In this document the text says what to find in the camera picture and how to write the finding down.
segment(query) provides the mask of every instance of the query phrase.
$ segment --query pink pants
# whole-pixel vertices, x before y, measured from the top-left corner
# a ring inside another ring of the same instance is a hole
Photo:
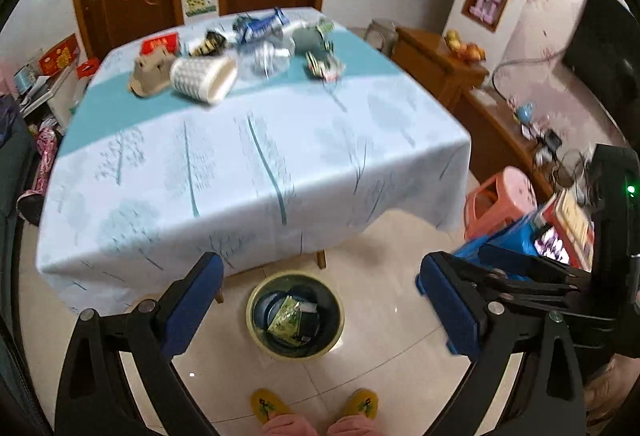
[[[264,436],[318,436],[316,429],[299,414],[283,414],[262,426]],[[327,436],[382,436],[373,420],[364,415],[345,416],[331,425]]]

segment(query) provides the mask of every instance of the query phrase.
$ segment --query gray plastic stool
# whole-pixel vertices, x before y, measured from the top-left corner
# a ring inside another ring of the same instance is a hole
[[[363,40],[368,42],[371,46],[375,47],[380,53],[385,56],[391,56],[392,51],[394,50],[394,46],[398,41],[398,33],[396,33],[396,28],[399,26],[398,22],[395,22],[391,19],[373,19],[369,27],[367,27],[367,31],[364,32]],[[369,42],[369,35],[375,33],[380,36],[382,39],[382,43],[380,47],[376,47],[375,45]]]

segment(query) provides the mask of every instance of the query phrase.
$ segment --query tiled floor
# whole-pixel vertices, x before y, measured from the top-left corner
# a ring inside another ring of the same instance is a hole
[[[470,177],[469,186],[477,183]],[[25,229],[20,261],[20,315],[31,376],[43,409],[53,420],[60,369],[75,317],[34,268],[38,231]],[[204,318],[190,348],[174,364],[194,399],[222,436],[260,434],[248,397],[269,387],[321,431],[336,419],[348,396],[360,387],[380,395],[380,428],[388,436],[421,436],[456,389],[468,367],[452,356],[429,302],[415,290],[424,254],[450,251],[462,243],[462,229],[444,233],[397,210],[380,217],[363,234],[328,250],[327,269],[315,256],[302,256],[255,269],[225,281],[225,302]],[[285,268],[319,273],[336,288],[346,323],[327,355],[307,362],[274,360],[252,342],[244,308],[258,282]],[[161,430],[130,355],[123,355],[140,411]],[[517,370],[513,358],[503,387],[478,434],[495,424]]]

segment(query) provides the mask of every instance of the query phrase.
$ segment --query hand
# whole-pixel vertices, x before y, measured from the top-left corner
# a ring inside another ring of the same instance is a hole
[[[613,355],[604,374],[584,387],[587,423],[610,418],[626,400],[640,376],[640,358]]]

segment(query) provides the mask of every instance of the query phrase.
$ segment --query teal stripe on tablecloth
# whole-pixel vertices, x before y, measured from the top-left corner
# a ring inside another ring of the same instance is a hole
[[[334,43],[335,54],[346,64],[344,78],[383,76],[400,72],[396,64],[351,32],[335,31],[328,38]],[[289,69],[280,76],[251,87],[232,90],[227,98],[309,79],[304,56],[296,56],[292,59]],[[172,90],[151,98],[138,98],[127,89],[128,82],[129,73],[124,73],[91,86],[69,125],[60,146],[60,156],[71,154],[138,123],[199,105]]]

